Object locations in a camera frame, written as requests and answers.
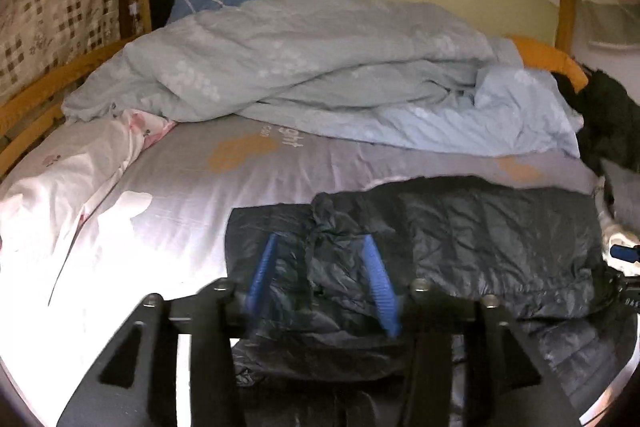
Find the black down puffer jacket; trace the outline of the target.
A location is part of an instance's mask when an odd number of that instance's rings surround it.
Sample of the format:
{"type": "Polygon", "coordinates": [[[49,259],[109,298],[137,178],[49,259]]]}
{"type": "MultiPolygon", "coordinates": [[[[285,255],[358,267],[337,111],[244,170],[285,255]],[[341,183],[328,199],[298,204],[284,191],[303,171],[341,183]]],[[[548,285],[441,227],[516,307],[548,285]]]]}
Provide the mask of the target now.
{"type": "Polygon", "coordinates": [[[251,426],[386,426],[409,372],[409,287],[498,297],[577,412],[637,343],[601,257],[589,195],[485,180],[413,179],[308,204],[236,208],[224,241],[243,303],[274,261],[253,335],[233,350],[251,426]]]}

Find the black clothes pile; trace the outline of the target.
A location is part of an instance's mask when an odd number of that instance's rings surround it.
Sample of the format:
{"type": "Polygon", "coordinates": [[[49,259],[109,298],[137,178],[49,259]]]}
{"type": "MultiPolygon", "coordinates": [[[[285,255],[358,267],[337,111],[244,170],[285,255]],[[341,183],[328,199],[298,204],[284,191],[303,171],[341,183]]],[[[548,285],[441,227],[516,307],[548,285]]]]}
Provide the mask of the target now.
{"type": "Polygon", "coordinates": [[[582,115],[577,132],[582,162],[598,176],[602,158],[639,172],[639,105],[626,89],[602,70],[589,69],[587,86],[579,92],[566,76],[554,72],[553,77],[568,105],[582,115]]]}

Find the grey folded garment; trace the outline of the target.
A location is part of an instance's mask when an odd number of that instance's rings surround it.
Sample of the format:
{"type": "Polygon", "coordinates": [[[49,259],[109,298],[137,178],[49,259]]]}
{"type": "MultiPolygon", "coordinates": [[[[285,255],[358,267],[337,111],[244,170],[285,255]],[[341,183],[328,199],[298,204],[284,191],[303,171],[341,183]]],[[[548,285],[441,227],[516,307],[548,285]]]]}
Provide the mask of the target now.
{"type": "Polygon", "coordinates": [[[639,234],[639,175],[603,158],[605,202],[615,221],[626,230],[639,234]]]}

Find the white printed bed sheet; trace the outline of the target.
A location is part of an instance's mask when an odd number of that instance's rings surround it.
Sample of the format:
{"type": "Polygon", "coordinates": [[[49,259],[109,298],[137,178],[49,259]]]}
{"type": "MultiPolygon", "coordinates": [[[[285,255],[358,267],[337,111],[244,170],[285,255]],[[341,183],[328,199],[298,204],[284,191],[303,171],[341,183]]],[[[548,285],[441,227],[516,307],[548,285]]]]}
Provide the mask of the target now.
{"type": "Polygon", "coordinates": [[[11,335],[3,360],[32,413],[51,426],[91,355],[145,291],[180,297],[224,273],[234,208],[455,174],[579,193],[596,185],[582,162],[557,150],[491,158],[337,140],[239,116],[180,124],[137,158],[80,229],[44,337],[27,347],[11,335]]]}

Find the orange pillow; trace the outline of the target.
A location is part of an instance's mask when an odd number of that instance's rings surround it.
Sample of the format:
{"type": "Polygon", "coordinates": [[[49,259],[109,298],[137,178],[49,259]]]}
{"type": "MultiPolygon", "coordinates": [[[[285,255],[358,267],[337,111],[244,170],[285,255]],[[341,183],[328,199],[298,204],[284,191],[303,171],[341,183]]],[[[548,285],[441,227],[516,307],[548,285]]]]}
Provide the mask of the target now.
{"type": "Polygon", "coordinates": [[[573,57],[533,38],[510,36],[526,67],[557,72],[570,80],[576,93],[588,84],[588,77],[573,57]]]}

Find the grey-green floral duvet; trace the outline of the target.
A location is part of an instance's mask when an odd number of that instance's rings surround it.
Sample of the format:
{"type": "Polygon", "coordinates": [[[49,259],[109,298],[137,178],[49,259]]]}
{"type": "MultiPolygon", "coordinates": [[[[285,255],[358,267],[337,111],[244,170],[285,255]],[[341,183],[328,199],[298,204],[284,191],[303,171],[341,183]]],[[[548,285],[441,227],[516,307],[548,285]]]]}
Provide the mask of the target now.
{"type": "Polygon", "coordinates": [[[411,150],[579,153],[582,116],[548,72],[431,3],[252,0],[203,10],[117,52],[64,101],[184,124],[239,115],[411,150]]]}

